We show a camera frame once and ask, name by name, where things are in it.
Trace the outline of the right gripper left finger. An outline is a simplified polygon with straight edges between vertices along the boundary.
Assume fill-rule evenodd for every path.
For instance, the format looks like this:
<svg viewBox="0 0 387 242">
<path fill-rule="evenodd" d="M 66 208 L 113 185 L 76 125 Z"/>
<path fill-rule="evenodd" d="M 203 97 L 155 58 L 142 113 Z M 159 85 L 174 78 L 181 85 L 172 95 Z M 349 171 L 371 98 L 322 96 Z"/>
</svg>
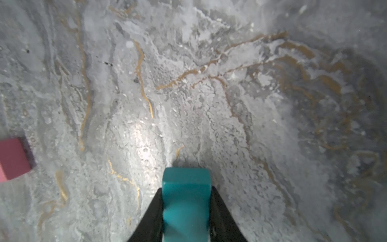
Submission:
<svg viewBox="0 0 387 242">
<path fill-rule="evenodd" d="M 163 229 L 163 199 L 159 188 L 128 242 L 162 242 Z"/>
</svg>

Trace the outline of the pink block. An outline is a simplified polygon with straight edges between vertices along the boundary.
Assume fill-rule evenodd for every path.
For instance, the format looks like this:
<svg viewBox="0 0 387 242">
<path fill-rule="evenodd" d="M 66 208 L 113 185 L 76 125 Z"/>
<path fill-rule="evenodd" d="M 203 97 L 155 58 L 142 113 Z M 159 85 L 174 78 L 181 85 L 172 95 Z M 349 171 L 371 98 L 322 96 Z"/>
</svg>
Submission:
<svg viewBox="0 0 387 242">
<path fill-rule="evenodd" d="M 19 138 L 1 141 L 1 183 L 11 181 L 31 170 Z"/>
</svg>

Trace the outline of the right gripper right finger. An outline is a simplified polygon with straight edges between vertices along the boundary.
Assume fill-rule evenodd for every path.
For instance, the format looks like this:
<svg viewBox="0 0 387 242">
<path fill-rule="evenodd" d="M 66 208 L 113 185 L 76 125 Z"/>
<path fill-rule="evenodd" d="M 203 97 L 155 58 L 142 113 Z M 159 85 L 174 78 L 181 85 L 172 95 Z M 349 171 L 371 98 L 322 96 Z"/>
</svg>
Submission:
<svg viewBox="0 0 387 242">
<path fill-rule="evenodd" d="M 214 186 L 211 190 L 209 229 L 211 242 L 247 242 Z"/>
</svg>

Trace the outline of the small teal block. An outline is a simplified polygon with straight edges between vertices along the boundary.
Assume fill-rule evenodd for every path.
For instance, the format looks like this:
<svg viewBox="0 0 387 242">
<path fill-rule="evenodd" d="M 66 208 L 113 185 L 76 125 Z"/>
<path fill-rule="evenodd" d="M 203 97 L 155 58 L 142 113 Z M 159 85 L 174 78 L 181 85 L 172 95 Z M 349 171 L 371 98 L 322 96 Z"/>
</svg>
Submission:
<svg viewBox="0 0 387 242">
<path fill-rule="evenodd" d="M 162 179 L 165 242 L 209 240 L 212 180 L 205 168 L 166 168 Z"/>
</svg>

